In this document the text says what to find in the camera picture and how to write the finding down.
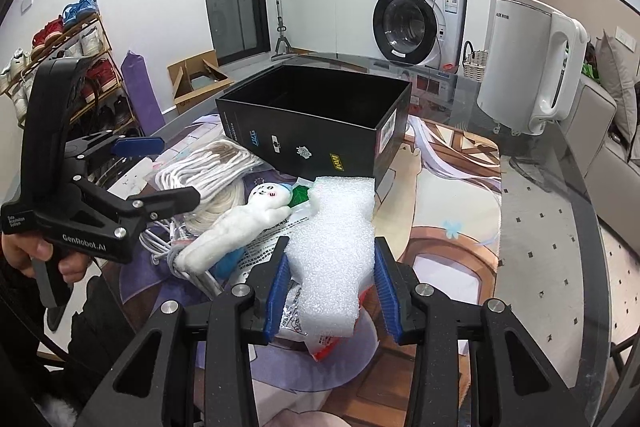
wicker basket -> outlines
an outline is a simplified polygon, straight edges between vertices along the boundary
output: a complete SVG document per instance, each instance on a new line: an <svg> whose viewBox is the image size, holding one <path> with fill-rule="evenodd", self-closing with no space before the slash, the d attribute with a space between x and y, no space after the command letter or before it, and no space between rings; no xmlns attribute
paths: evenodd
<svg viewBox="0 0 640 427"><path fill-rule="evenodd" d="M471 48L471 53L469 54L466 53L467 47ZM465 57L462 62L462 69L465 72L465 76L481 82L482 78L484 78L484 68L486 67L486 60L489 57L489 51L474 51L471 42L467 41L465 42L462 54Z"/></svg>

white kettle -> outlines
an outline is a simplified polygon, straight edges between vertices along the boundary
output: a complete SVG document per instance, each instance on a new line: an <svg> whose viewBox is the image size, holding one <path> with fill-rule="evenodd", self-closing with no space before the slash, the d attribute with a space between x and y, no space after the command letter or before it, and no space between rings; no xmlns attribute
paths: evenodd
<svg viewBox="0 0 640 427"><path fill-rule="evenodd" d="M582 24L547 4L497 0L480 109L511 130L532 135L541 134L548 120L564 120L574 102L587 41Z"/></svg>

yellow navi logo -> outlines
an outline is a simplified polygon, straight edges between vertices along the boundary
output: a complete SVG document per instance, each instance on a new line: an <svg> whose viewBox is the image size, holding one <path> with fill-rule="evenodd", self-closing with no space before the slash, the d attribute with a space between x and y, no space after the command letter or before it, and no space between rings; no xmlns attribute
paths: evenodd
<svg viewBox="0 0 640 427"><path fill-rule="evenodd" d="M338 156L337 154L330 154L329 156L331 156L331 161L334 163L334 169L344 172L344 169L342 168L342 162L340 161L340 156Z"/></svg>

black box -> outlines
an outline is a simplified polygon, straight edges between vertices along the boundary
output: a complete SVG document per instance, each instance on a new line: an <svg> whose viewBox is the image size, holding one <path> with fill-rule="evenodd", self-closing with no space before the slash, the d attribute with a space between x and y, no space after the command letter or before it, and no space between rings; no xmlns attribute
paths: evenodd
<svg viewBox="0 0 640 427"><path fill-rule="evenodd" d="M384 176L406 129L411 83L282 64L217 100L225 134L280 172Z"/></svg>

plush toy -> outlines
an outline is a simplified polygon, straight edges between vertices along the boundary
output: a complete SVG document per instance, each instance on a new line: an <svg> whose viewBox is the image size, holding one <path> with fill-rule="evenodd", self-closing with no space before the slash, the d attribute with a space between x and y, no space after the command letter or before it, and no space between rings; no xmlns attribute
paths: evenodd
<svg viewBox="0 0 640 427"><path fill-rule="evenodd" d="M234 206L174 261L175 268L190 275L201 275L228 252L245 247L263 230L275 227L291 214L287 205L291 191L277 183L263 183L251 191L247 204Z"/></svg>

